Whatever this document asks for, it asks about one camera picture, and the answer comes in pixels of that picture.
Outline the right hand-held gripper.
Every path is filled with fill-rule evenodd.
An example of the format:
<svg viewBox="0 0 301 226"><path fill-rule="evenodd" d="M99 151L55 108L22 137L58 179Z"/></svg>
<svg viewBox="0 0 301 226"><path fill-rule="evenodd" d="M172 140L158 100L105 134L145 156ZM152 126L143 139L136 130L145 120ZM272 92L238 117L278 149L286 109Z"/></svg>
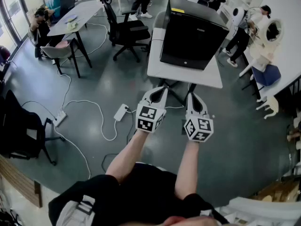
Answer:
<svg viewBox="0 0 301 226"><path fill-rule="evenodd" d="M210 118L205 102L189 92L187 96L186 122L183 126L190 141L206 142L214 133L214 122Z"/></svg>

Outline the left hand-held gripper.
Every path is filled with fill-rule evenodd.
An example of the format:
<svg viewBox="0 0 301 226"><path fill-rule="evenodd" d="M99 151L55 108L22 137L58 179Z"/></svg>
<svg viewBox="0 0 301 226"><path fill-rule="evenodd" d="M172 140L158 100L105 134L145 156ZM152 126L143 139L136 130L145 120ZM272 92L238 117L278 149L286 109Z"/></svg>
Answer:
<svg viewBox="0 0 301 226"><path fill-rule="evenodd" d="M149 133L155 132L165 117L167 96L166 87L156 87L144 94L136 110L136 129Z"/></svg>

